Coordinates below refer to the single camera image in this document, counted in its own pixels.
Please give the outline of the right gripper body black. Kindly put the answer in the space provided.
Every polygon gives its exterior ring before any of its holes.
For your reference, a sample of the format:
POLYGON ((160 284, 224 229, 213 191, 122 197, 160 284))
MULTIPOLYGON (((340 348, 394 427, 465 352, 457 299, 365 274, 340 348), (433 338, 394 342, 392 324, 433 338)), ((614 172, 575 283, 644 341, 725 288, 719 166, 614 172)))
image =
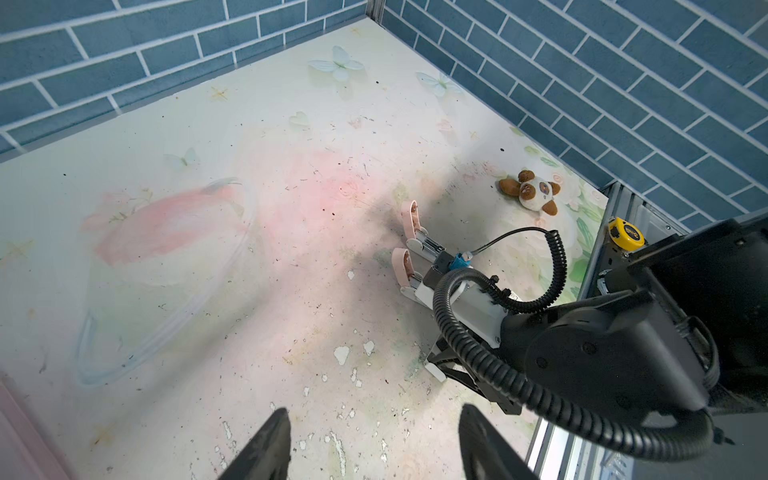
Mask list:
POLYGON ((466 387, 477 395, 496 404, 506 415, 521 415, 522 406, 501 394, 482 381, 459 358, 444 338, 438 338, 431 348, 425 362, 425 369, 439 382, 452 380, 466 387))

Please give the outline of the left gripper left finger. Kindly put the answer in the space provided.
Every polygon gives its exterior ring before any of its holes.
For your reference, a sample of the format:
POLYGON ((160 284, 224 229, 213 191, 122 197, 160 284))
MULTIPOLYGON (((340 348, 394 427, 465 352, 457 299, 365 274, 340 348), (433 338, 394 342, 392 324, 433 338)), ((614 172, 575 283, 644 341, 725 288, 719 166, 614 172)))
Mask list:
POLYGON ((220 480, 286 480, 291 460, 288 410, 277 408, 219 476, 220 480))

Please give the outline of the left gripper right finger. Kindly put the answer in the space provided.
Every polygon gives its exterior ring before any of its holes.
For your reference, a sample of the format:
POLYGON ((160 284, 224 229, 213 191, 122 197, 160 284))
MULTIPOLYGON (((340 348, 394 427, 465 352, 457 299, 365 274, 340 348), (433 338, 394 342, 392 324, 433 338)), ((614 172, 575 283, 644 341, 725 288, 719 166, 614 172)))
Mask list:
POLYGON ((466 479, 537 479, 526 462, 474 405, 463 405, 458 431, 466 479))

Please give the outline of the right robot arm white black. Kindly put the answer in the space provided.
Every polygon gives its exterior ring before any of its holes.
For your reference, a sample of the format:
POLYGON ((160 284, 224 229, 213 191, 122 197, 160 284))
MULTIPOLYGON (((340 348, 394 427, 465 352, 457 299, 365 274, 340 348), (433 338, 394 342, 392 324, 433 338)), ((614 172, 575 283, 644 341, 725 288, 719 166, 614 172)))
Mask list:
POLYGON ((629 256, 606 248, 585 298, 515 300, 496 277, 438 262, 433 310, 461 382, 513 411, 573 430, 644 429, 767 409, 767 215, 675 235, 629 256))

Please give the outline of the small panda plush toy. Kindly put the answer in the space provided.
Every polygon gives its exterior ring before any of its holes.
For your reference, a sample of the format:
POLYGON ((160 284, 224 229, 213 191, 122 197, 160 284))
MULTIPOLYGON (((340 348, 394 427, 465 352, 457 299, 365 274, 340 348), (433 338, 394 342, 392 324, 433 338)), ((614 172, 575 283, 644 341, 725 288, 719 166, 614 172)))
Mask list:
POLYGON ((517 199, 527 210, 544 212, 549 216, 558 214, 555 197, 560 193, 558 183, 547 181, 531 170, 521 170, 517 177, 507 177, 498 182, 502 194, 517 199))

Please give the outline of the yellow tape measure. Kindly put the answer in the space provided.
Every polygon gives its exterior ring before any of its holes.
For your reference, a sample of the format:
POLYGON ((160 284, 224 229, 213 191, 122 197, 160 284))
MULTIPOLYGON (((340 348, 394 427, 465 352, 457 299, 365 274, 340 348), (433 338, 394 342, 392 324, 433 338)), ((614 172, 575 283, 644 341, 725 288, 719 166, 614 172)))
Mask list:
POLYGON ((641 231, 622 218, 612 218, 607 229, 612 242, 625 252, 631 253, 646 245, 645 237, 641 231))

